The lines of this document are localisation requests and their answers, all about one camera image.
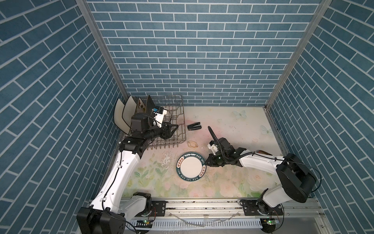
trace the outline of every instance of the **floral mat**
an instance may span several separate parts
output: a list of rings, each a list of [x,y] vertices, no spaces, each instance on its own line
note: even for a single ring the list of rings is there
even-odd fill
[[[205,159],[212,140],[208,126],[218,138],[225,137],[234,148],[264,150],[281,155],[266,116],[260,107],[185,107],[186,125],[201,122],[202,129],[187,131],[187,140],[195,141],[197,148],[187,142],[178,147],[148,149],[131,176],[123,197],[147,192],[153,197],[259,197],[266,188],[272,188],[279,179],[270,173],[233,165],[207,167],[205,175],[193,182],[182,180],[176,172],[178,158],[186,152],[197,152]]]

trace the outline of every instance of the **plate in dish rack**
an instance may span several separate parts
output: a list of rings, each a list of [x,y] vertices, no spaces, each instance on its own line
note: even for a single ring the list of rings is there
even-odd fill
[[[196,181],[205,174],[205,171],[205,159],[198,153],[185,153],[177,161],[177,174],[185,181]]]

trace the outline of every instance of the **brick wallpaper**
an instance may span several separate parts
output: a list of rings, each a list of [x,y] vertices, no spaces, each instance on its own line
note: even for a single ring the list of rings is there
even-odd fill
[[[132,95],[263,106],[320,0],[91,1]]]
[[[373,233],[374,1],[333,0],[271,106],[335,233]]]
[[[0,233],[71,233],[120,96],[74,0],[0,1]]]

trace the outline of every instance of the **white plate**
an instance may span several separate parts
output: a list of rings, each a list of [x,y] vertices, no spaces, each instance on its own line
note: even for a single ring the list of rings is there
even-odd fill
[[[185,153],[177,161],[178,176],[185,181],[196,181],[205,171],[205,159],[196,152]]]

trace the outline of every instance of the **wire dish rack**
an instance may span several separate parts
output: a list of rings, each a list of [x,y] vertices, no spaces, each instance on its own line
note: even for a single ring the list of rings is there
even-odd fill
[[[147,96],[139,96],[139,98],[146,104]],[[166,108],[168,113],[164,116],[163,121],[172,124],[178,124],[178,129],[174,132],[173,136],[169,139],[156,138],[149,144],[148,148],[155,148],[168,146],[177,146],[186,141],[186,123],[184,121],[184,107],[183,99],[180,95],[166,95],[166,96],[152,96],[151,97],[156,106]]]

